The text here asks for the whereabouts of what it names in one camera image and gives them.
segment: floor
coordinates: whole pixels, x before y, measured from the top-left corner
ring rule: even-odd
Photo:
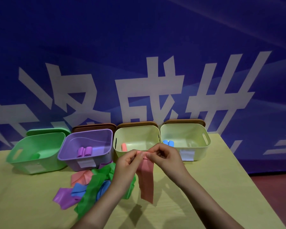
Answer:
[[[251,178],[286,226],[286,174]]]

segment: pale yellow bin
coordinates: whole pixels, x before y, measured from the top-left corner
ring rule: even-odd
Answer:
[[[183,161],[199,161],[211,143],[201,119],[168,120],[160,128],[162,141],[173,141]]]
[[[147,151],[156,143],[161,142],[158,125],[153,121],[123,123],[116,127],[113,138],[113,148],[118,155],[122,156],[122,144],[126,143],[127,151],[137,149]]]

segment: storage bin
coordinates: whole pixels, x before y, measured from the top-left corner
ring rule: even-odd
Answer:
[[[33,129],[8,154],[6,161],[26,174],[44,173],[66,167],[57,154],[71,132],[64,128]]]
[[[184,161],[198,161],[211,143],[205,125],[200,119],[168,120],[160,128],[161,138],[173,141]]]
[[[126,143],[128,151],[132,149],[147,151],[159,142],[161,142],[161,136],[155,122],[123,123],[116,128],[113,147],[118,157],[120,157],[125,153],[122,151],[122,143]]]
[[[101,163],[112,161],[114,124],[81,125],[72,129],[58,154],[58,159],[74,171],[98,168]],[[92,147],[89,157],[77,157],[80,147]]]

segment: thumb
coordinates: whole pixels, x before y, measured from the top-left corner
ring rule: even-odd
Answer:
[[[157,153],[147,153],[146,157],[151,160],[153,163],[156,163],[156,165],[160,166],[163,162],[163,158],[159,157]]]
[[[130,164],[130,167],[132,169],[135,169],[137,170],[137,168],[139,167],[141,161],[143,160],[144,156],[145,156],[145,153],[146,152],[141,152],[139,153],[135,158],[134,160],[132,161],[132,163]]]

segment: purple bin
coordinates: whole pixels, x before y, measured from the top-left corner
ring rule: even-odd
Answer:
[[[58,159],[64,161],[74,171],[98,168],[101,163],[112,160],[112,135],[110,129],[74,132],[65,138]],[[77,157],[81,147],[92,147],[91,156]]]

